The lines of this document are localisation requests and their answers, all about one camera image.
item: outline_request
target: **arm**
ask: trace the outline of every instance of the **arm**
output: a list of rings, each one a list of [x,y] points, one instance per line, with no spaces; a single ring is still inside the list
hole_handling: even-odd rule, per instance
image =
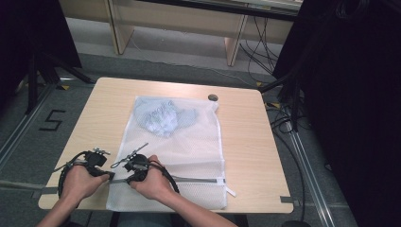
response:
[[[157,156],[152,155],[150,161],[159,162]],[[228,227],[235,226],[222,216],[204,209],[176,193],[170,186],[162,172],[150,167],[148,175],[143,182],[131,182],[131,187],[147,199],[156,200],[180,214],[193,227]]]
[[[65,179],[60,199],[37,227],[60,226],[83,199],[92,196],[108,179],[108,174],[93,177],[84,166],[73,166]]]

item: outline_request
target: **gray carpet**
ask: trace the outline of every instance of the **gray carpet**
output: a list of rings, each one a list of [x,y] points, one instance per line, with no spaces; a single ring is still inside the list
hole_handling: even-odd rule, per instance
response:
[[[246,72],[222,71],[234,78],[217,74],[211,70],[196,69],[185,66],[171,66],[147,61],[116,60],[109,57],[80,54],[86,73],[93,79],[99,77],[117,77],[125,79],[148,79],[172,81],[181,83],[195,83],[216,86],[255,88],[255,81]],[[62,77],[71,77],[59,70]],[[265,81],[272,81],[263,75],[254,75]],[[63,147],[71,134],[78,117],[85,105],[92,88],[79,80],[66,82],[70,85],[67,90],[54,90],[45,102],[37,118],[28,129],[24,139],[12,153],[0,172],[0,181],[13,183],[29,183],[32,187],[43,186],[57,163]],[[265,101],[275,102],[279,89],[275,89],[263,96]],[[9,104],[6,112],[0,116],[1,140],[5,143],[6,137],[12,132],[19,120],[24,116],[26,108],[26,88]],[[54,113],[52,118],[61,120],[56,131],[41,131],[40,128],[54,128],[54,122],[45,122],[52,110],[63,110],[65,113]],[[270,122],[274,121],[277,112],[269,112]],[[303,118],[300,124],[309,128],[307,119]],[[312,130],[300,128],[305,150],[310,158],[313,170],[318,178],[323,194],[329,203],[336,226],[357,226],[346,205],[334,176],[324,168],[324,156],[315,139]],[[292,148],[287,134],[283,138]],[[276,139],[279,155],[286,174],[288,188],[295,201],[302,200],[302,187],[298,169],[283,143]],[[38,205],[38,198],[34,189],[10,188],[0,185],[0,223],[2,226],[33,226],[44,215]],[[311,226],[322,226],[313,200],[306,190],[305,221]],[[286,220],[299,219],[302,207],[296,205],[294,212],[289,215],[279,214],[252,214],[248,215],[249,225],[252,227],[272,226],[279,227]],[[111,212],[93,212],[89,226],[109,226]],[[90,217],[89,211],[76,211],[73,221],[85,224]]]

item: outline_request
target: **black stand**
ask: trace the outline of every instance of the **black stand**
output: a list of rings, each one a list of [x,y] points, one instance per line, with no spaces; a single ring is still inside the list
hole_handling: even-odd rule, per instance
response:
[[[43,52],[36,52],[32,55],[29,60],[29,72],[28,72],[28,105],[26,109],[26,114],[29,114],[33,108],[35,108],[38,101],[38,75],[39,71],[46,83],[57,84],[60,81],[60,78],[54,69],[54,66],[59,66],[65,71],[69,72],[76,78],[86,82],[86,83],[95,83],[87,76],[80,73],[80,71],[75,68],[69,66],[64,61],[52,56],[50,54],[46,54]]]

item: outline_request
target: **black cable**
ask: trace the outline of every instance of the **black cable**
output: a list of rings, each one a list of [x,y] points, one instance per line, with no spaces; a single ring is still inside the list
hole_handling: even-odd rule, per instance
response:
[[[247,40],[245,41],[245,44],[247,45],[247,47],[248,47],[250,50],[252,50],[251,47],[249,46]],[[268,58],[268,57],[269,57],[269,56],[266,56],[266,55],[263,55],[263,54],[260,54],[260,53],[255,53],[255,54],[258,55],[258,56],[260,56],[260,57],[263,57],[263,58]]]
[[[267,27],[267,25],[268,25],[268,18],[265,18],[265,27]],[[278,59],[278,56],[277,55],[275,55],[269,48],[268,48],[268,36],[267,36],[267,30],[266,29],[264,29],[264,34],[265,34],[265,49],[266,49],[266,51],[268,51],[268,52],[270,52],[271,54],[272,54],[272,56],[274,56],[276,59]]]
[[[74,156],[74,158],[71,159],[70,162],[66,163],[65,165],[63,165],[63,166],[61,166],[61,167],[56,168],[56,169],[53,171],[53,172],[56,172],[56,171],[60,170],[62,167],[64,167],[64,169],[62,170],[62,172],[61,172],[61,174],[60,174],[59,183],[58,183],[58,190],[57,190],[57,191],[58,191],[59,198],[61,197],[62,190],[63,190],[63,188],[64,188],[64,181],[65,181],[65,178],[67,177],[68,171],[70,171],[71,167],[73,166],[73,163],[77,160],[77,158],[78,158],[80,155],[86,154],[86,153],[88,153],[88,152],[89,152],[89,151],[83,151],[83,152],[77,154],[76,156]]]
[[[276,122],[277,117],[279,114],[284,114],[285,117],[288,117],[288,115],[286,113],[284,113],[281,109],[279,111],[279,113],[276,115],[274,122]],[[301,170],[300,164],[298,162],[298,159],[295,157],[294,153],[292,152],[291,148],[289,147],[289,145],[287,144],[287,142],[279,135],[279,133],[277,133],[277,131],[275,130],[274,127],[272,127],[273,134],[286,146],[286,148],[288,149],[292,159],[295,162],[295,165],[297,166],[298,172],[300,173],[300,179],[301,179],[301,187],[302,187],[302,211],[301,211],[301,217],[300,217],[300,221],[304,221],[305,219],[305,180],[304,180],[304,174],[303,171]]]
[[[267,92],[268,90],[271,90],[271,89],[273,89],[273,88],[275,88],[275,87],[277,87],[277,86],[283,84],[284,82],[287,81],[287,79],[288,79],[289,77],[290,77],[290,74],[287,74],[287,75],[285,75],[285,76],[283,76],[283,77],[277,79],[275,82],[272,82],[272,83],[266,85],[265,87],[258,88],[257,90],[258,90],[260,93],[265,93],[265,92]]]
[[[286,131],[282,130],[282,126],[283,126],[285,123],[290,122],[290,121],[291,121],[290,119],[286,119],[285,121],[281,122],[280,125],[278,126],[278,130],[279,130],[282,134],[288,134],[288,133],[293,132],[292,128],[289,129],[289,130],[286,130]]]
[[[180,190],[178,189],[177,183],[174,181],[173,177],[171,177],[170,173],[167,171],[167,169],[164,166],[162,166],[160,163],[158,163],[156,161],[150,161],[148,163],[148,165],[156,167],[157,169],[162,171],[163,176],[165,176],[170,181],[171,185],[173,186],[174,191],[180,194]]]
[[[264,23],[264,29],[263,29],[263,32],[262,32],[262,34],[264,34],[264,37],[265,37],[265,42],[263,42],[263,35],[260,33],[260,29],[259,29],[259,26],[257,25],[257,22],[256,22],[256,17],[253,17],[253,20],[254,20],[254,23],[255,23],[255,25],[256,25],[256,29],[257,29],[257,32],[258,32],[258,34],[259,34],[259,39],[260,39],[260,41],[262,42],[262,44],[263,44],[263,46],[265,47],[265,51],[266,51],[266,54],[268,55],[268,62],[269,62],[269,64],[270,64],[270,68],[272,69],[272,70],[274,70],[274,64],[272,63],[272,57],[270,56],[270,54],[269,54],[269,52],[270,53],[272,53],[271,51],[270,51],[270,49],[268,48],[268,44],[267,44],[267,30],[266,30],[266,27],[267,27],[267,25],[268,25],[268,19],[267,18],[265,18],[265,23]]]
[[[245,54],[250,58],[249,63],[251,62],[251,60],[255,61],[261,68],[263,68],[266,72],[268,73],[272,73],[272,71],[264,64],[262,63],[259,59],[257,59],[256,57],[254,57],[252,54],[250,54],[247,50],[245,50],[245,48],[242,46],[242,44],[239,45],[242,50],[245,52]]]
[[[277,111],[277,112],[280,112],[281,114],[285,115],[285,116],[283,116],[283,117],[281,117],[281,118],[274,119],[273,122],[270,122],[270,125],[271,125],[271,127],[272,127],[273,129],[278,128],[279,131],[280,131],[281,133],[289,133],[289,132],[292,132],[292,129],[289,130],[289,131],[282,131],[282,130],[281,130],[282,125],[283,125],[284,123],[287,123],[288,121],[290,121],[289,116],[288,116],[286,113],[284,113],[284,112],[283,112],[282,110],[280,110],[280,109],[267,109],[267,111]],[[308,131],[312,130],[310,127],[305,127],[305,126],[303,126],[303,125],[298,121],[299,119],[304,118],[304,117],[306,117],[306,115],[301,114],[301,115],[298,115],[298,116],[297,116],[296,119],[297,119],[297,124],[298,124],[298,126],[300,126],[301,128],[303,128],[303,129],[305,129],[305,130],[308,130]]]

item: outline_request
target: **mesh bag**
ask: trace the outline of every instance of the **mesh bag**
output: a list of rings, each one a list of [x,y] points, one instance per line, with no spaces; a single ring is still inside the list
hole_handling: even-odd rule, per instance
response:
[[[116,162],[148,143],[138,153],[156,154],[175,177],[181,195],[207,209],[227,205],[218,104],[209,100],[138,96]],[[128,178],[123,165],[113,170],[114,181]],[[111,183],[107,209],[171,211],[150,201],[127,183]]]

